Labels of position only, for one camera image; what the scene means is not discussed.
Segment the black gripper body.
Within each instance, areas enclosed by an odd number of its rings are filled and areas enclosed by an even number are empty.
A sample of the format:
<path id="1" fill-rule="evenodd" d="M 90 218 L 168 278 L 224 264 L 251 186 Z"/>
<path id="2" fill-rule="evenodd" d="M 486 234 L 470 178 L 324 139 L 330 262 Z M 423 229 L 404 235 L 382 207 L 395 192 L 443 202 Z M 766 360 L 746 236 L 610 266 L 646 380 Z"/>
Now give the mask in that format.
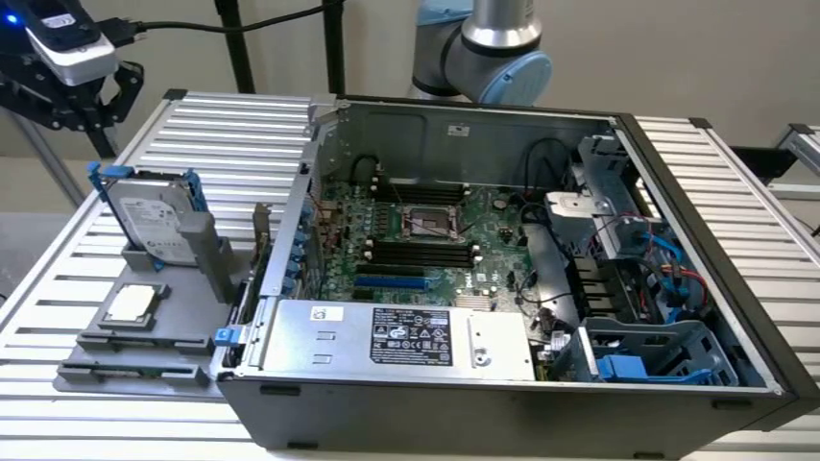
<path id="1" fill-rule="evenodd" d="M 2 3 L 2 74 L 43 74 L 68 99 L 91 101 L 90 84 L 116 72 L 116 19 L 96 19 L 80 1 Z"/>

